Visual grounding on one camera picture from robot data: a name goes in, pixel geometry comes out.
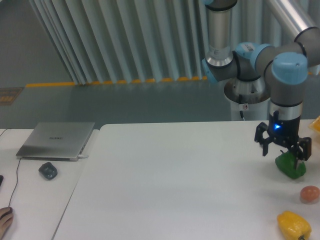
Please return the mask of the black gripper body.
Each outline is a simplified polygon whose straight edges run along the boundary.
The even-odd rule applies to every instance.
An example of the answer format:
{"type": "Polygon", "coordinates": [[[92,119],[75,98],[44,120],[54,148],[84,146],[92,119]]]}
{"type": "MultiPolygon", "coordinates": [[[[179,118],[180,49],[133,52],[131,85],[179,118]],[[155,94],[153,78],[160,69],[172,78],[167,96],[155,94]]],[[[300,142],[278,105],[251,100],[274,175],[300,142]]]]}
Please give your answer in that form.
{"type": "Polygon", "coordinates": [[[300,117],[291,120],[278,120],[269,116],[267,133],[276,145],[291,148],[299,140],[300,117]]]}

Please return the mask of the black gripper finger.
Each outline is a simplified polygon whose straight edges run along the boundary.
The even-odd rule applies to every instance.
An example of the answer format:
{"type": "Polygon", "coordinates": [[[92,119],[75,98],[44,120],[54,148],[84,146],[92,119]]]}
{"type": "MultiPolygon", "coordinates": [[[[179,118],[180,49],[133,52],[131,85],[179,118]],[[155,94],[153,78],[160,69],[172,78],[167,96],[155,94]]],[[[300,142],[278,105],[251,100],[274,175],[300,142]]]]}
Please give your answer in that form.
{"type": "Polygon", "coordinates": [[[262,147],[262,155],[265,157],[269,151],[269,144],[272,143],[274,140],[273,132],[269,129],[266,123],[261,122],[256,127],[254,141],[259,143],[262,147]],[[264,138],[263,134],[267,133],[268,137],[264,138]]]}
{"type": "Polygon", "coordinates": [[[307,161],[312,155],[312,139],[310,137],[299,138],[298,141],[290,147],[289,151],[295,158],[293,168],[296,170],[298,161],[307,161]]]}

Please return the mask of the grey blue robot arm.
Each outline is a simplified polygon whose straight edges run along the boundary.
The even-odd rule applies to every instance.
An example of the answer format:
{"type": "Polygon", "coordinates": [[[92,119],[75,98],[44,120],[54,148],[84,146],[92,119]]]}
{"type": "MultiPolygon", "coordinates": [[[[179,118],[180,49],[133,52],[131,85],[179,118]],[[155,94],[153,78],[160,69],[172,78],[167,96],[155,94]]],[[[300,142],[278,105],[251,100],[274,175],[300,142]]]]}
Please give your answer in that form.
{"type": "Polygon", "coordinates": [[[268,123],[260,123],[254,140],[267,155],[269,144],[287,149],[293,169],[312,154],[312,141],[299,136],[308,69],[320,63],[320,29],[297,0],[268,0],[267,6],[291,38],[291,43],[243,42],[231,50],[231,20],[235,0],[205,0],[209,50],[203,67],[215,81],[232,79],[257,87],[268,97],[268,123]]]}

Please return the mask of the person's hand on mouse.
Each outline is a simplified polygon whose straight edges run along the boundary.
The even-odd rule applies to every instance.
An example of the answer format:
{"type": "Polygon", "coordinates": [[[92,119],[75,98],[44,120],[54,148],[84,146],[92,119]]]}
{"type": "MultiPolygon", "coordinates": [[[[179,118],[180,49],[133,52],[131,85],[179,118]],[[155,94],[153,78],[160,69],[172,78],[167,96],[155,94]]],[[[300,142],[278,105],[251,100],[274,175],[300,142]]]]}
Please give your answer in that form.
{"type": "Polygon", "coordinates": [[[0,239],[3,238],[7,229],[11,226],[14,219],[13,209],[4,207],[0,209],[0,239]]]}

